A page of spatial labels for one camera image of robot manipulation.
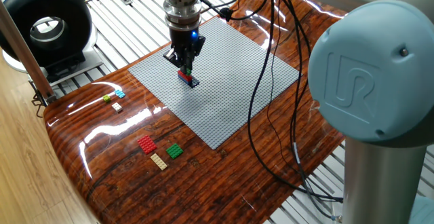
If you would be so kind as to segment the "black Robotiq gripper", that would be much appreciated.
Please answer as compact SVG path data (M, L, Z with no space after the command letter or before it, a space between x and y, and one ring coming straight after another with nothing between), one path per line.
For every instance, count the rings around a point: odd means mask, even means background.
M205 37L199 34L198 28L195 28L189 31L170 29L170 38L172 41L171 49L163 57L182 72L191 73L193 61L200 54Z

